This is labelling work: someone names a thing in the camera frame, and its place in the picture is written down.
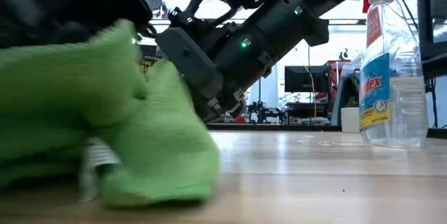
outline black monitor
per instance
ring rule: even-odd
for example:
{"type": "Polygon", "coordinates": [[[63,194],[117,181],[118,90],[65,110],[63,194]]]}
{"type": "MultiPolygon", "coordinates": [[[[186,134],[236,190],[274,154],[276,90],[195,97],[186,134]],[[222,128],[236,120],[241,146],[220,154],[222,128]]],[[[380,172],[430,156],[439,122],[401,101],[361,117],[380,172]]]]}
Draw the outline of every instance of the black monitor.
{"type": "Polygon", "coordinates": [[[157,46],[156,45],[140,45],[142,55],[144,57],[156,57],[157,46]]]}
{"type": "MultiPolygon", "coordinates": [[[[315,92],[331,92],[330,66],[308,67],[314,78],[315,92]]],[[[286,66],[284,70],[285,92],[313,92],[312,81],[304,66],[286,66]]]]}
{"type": "Polygon", "coordinates": [[[424,76],[432,79],[447,73],[447,42],[435,42],[435,21],[447,19],[447,0],[418,0],[418,37],[424,76]]]}

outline blue bottle label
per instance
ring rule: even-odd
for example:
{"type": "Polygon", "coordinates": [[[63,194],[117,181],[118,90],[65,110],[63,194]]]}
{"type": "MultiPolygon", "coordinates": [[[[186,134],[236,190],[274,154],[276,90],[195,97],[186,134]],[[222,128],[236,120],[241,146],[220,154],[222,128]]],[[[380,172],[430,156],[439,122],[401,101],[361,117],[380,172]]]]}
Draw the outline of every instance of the blue bottle label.
{"type": "Polygon", "coordinates": [[[360,129],[390,120],[390,54],[360,72],[360,129]]]}

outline desk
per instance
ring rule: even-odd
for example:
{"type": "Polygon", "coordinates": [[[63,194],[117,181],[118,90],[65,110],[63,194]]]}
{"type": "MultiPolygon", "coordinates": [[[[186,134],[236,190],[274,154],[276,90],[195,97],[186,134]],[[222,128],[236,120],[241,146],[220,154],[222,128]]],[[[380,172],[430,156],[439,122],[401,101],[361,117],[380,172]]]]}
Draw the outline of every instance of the desk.
{"type": "Polygon", "coordinates": [[[0,193],[0,223],[437,224],[447,220],[447,141],[423,151],[342,133],[213,132],[221,175],[207,204],[107,211],[73,186],[0,193]]]}
{"type": "Polygon", "coordinates": [[[287,124],[290,124],[290,118],[296,117],[301,119],[308,119],[315,116],[317,117],[329,117],[330,104],[328,103],[287,103],[287,124]]]}

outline green microfiber cloth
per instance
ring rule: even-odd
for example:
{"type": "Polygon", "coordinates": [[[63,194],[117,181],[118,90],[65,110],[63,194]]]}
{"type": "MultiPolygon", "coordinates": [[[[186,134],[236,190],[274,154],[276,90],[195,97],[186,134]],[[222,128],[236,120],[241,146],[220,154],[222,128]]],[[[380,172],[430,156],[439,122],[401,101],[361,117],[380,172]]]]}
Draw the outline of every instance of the green microfiber cloth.
{"type": "Polygon", "coordinates": [[[211,196],[218,153],[167,59],[140,72],[132,24],[88,43],[0,51],[0,188],[80,172],[89,137],[120,160],[102,174],[114,207],[211,196]]]}

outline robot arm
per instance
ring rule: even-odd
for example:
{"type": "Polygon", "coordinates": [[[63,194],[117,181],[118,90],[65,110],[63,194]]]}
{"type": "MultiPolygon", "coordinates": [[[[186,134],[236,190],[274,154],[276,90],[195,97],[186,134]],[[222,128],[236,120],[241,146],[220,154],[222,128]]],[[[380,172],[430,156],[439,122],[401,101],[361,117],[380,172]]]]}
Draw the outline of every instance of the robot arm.
{"type": "Polygon", "coordinates": [[[327,43],[328,21],[319,17],[344,0],[222,0],[230,10],[214,21],[194,17],[201,1],[176,8],[156,42],[188,81],[198,115],[211,121],[242,113],[244,92],[301,40],[327,43]],[[241,8],[258,10],[241,25],[218,27],[241,8]]]}
{"type": "Polygon", "coordinates": [[[244,92],[301,40],[326,43],[328,21],[319,17],[344,0],[221,0],[229,11],[215,20],[194,16],[202,1],[174,9],[170,27],[156,34],[147,0],[0,0],[0,48],[76,43],[126,18],[156,39],[188,82],[198,116],[210,121],[242,113],[244,92]],[[257,11],[222,26],[241,8],[257,11]]]}

